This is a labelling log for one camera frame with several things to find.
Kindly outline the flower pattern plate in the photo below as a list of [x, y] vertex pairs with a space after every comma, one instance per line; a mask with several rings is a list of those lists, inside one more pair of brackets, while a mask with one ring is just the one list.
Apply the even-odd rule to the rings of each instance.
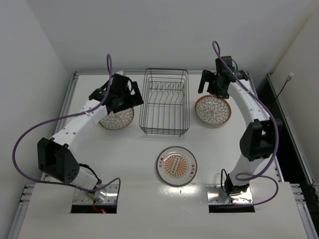
[[213, 95], [200, 97], [194, 106], [197, 117], [208, 125], [222, 125], [231, 118], [231, 106]]
[[127, 127], [134, 119], [135, 111], [133, 108], [117, 113], [110, 113], [99, 121], [101, 127], [107, 130], [120, 130]]

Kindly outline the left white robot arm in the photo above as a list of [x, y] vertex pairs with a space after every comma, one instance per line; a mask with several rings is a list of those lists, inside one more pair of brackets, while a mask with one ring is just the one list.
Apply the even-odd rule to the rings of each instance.
[[59, 182], [83, 191], [95, 192], [99, 179], [82, 169], [75, 159], [75, 151], [84, 136], [110, 113], [118, 113], [143, 104], [136, 81], [123, 72], [115, 73], [95, 89], [81, 111], [50, 139], [42, 138], [37, 144], [39, 170]]

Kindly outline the orange sunburst plate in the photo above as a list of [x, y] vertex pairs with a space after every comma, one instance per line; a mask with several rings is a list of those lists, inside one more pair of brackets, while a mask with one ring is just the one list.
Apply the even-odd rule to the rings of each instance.
[[181, 146], [164, 149], [157, 157], [156, 172], [160, 180], [172, 187], [188, 185], [197, 174], [194, 154]]

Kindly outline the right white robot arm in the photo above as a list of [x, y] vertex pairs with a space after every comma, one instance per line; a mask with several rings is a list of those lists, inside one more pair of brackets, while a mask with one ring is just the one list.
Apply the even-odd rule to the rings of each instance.
[[232, 98], [239, 108], [246, 130], [240, 139], [241, 155], [234, 169], [227, 174], [224, 192], [236, 195], [245, 192], [252, 179], [263, 176], [275, 159], [282, 122], [250, 89], [245, 71], [233, 67], [231, 56], [215, 60], [216, 72], [203, 70], [198, 92], [207, 85], [207, 96], [195, 104], [196, 114], [207, 124], [221, 125], [230, 118], [227, 99]]

